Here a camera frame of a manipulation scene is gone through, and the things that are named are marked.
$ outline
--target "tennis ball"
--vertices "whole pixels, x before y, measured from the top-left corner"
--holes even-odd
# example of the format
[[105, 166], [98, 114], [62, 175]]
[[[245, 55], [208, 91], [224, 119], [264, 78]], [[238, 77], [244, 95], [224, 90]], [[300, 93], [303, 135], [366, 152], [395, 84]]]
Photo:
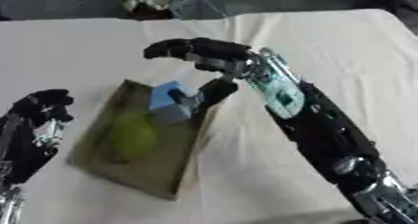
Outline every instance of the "tennis ball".
[[155, 144], [157, 135], [145, 112], [125, 111], [120, 114], [110, 131], [110, 146], [125, 161], [141, 157]]

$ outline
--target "robotic finger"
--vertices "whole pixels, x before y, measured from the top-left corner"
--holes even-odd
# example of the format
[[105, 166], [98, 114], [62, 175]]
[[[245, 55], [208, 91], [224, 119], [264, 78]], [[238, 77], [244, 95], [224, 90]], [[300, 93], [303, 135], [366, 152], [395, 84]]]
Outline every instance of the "robotic finger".
[[202, 85], [193, 96], [187, 96], [179, 89], [169, 91], [177, 104], [188, 107], [191, 113], [196, 114], [220, 103], [238, 90], [238, 85], [232, 80], [244, 75], [245, 63], [251, 56], [249, 49], [249, 46], [202, 37], [171, 39], [149, 46], [144, 50], [144, 57], [173, 57], [195, 62], [195, 67], [199, 70], [223, 74], [223, 77]]

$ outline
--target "white tablecloth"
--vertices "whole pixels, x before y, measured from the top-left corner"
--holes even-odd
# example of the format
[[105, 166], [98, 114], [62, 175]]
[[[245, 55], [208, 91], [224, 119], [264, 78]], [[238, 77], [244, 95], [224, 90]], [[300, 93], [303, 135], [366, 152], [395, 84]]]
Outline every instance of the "white tablecloth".
[[192, 63], [147, 61], [167, 38], [207, 36], [278, 51], [377, 141], [388, 165], [418, 182], [418, 39], [378, 10], [243, 15], [223, 21], [15, 21], [0, 23], [0, 111], [23, 95], [69, 89], [76, 119], [59, 155], [26, 185], [22, 223], [326, 223], [350, 204], [301, 157], [246, 84], [205, 135], [200, 182], [166, 202], [68, 166], [65, 159], [124, 78], [178, 80], [194, 89], [216, 74]]

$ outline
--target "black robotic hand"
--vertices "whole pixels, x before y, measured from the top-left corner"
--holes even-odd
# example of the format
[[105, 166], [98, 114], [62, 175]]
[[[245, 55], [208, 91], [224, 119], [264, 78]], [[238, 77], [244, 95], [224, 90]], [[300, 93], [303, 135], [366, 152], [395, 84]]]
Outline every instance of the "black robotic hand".
[[[242, 72], [236, 70], [236, 63], [244, 63], [248, 59], [249, 49], [250, 47], [245, 45], [209, 38], [171, 39], [152, 44], [144, 50], [144, 57], [174, 57], [195, 62], [195, 67], [199, 70], [235, 75], [233, 73]], [[193, 103], [197, 106], [196, 112], [203, 112], [237, 90], [238, 85], [232, 82], [232, 79], [221, 77], [201, 86], [199, 93], [194, 97], [187, 97], [180, 90], [171, 90], [169, 93], [177, 103]]]
[[[55, 156], [57, 140], [50, 139], [73, 119], [66, 109], [73, 101], [68, 90], [38, 91], [20, 99], [0, 118], [0, 177], [5, 187], [26, 182]], [[47, 132], [53, 133], [35, 134], [48, 123]]]

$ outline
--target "fingertip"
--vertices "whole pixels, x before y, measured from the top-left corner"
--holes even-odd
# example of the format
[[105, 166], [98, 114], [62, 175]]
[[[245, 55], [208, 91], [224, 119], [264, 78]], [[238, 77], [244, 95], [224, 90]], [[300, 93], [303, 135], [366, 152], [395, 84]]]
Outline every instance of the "fingertip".
[[64, 105], [72, 105], [74, 103], [74, 98], [71, 96], [66, 96], [63, 100]]

